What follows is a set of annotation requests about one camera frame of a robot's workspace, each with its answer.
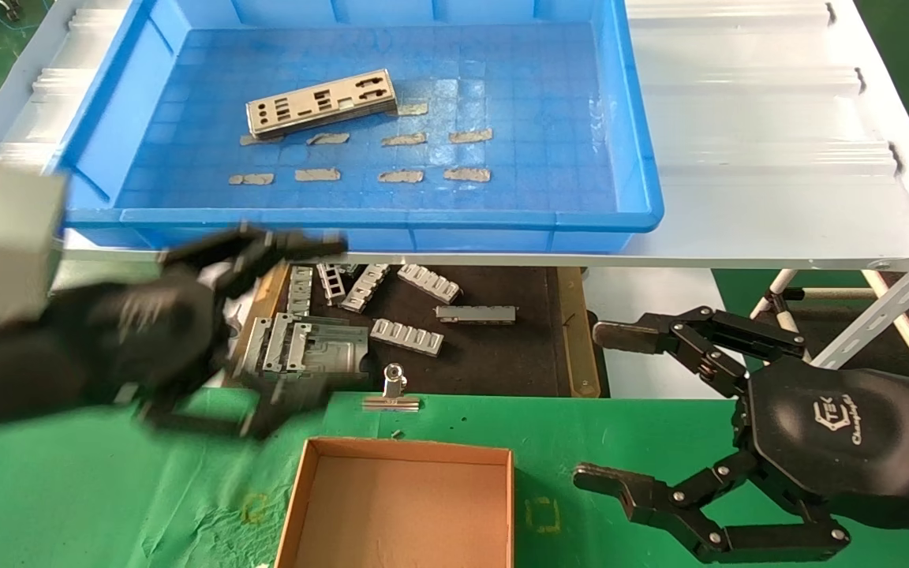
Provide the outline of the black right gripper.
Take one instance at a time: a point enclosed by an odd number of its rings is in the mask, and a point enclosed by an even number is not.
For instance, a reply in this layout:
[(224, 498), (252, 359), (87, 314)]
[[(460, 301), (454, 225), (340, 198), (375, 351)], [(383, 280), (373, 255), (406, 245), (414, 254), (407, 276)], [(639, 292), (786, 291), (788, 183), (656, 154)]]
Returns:
[[(743, 396), (750, 422), (748, 450), (676, 486), (578, 464), (574, 486), (617, 499), (632, 524), (670, 533), (704, 564), (829, 560), (851, 542), (830, 514), (909, 529), (909, 377), (807, 363), (768, 364), (748, 377), (728, 351), (765, 362), (803, 358), (804, 337), (707, 306), (645, 313), (635, 323), (598, 321), (593, 341), (613, 351), (666, 353), (723, 397)], [(748, 480), (800, 524), (722, 526), (707, 517), (705, 506)]]

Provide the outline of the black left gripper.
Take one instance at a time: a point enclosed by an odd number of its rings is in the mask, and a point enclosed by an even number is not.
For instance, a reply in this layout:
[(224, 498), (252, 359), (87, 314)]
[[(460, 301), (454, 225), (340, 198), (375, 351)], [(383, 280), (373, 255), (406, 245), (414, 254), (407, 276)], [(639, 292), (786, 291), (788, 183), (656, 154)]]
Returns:
[(37, 319), (0, 324), (0, 425), (144, 399), (151, 403), (140, 419), (159, 431), (267, 441), (291, 418), (324, 409), (331, 388), (257, 391), (255, 406), (239, 418), (154, 402), (197, 391), (223, 363), (225, 301), (250, 291), (278, 263), (347, 251), (341, 234), (242, 223), (167, 249), (158, 279), (55, 293)]

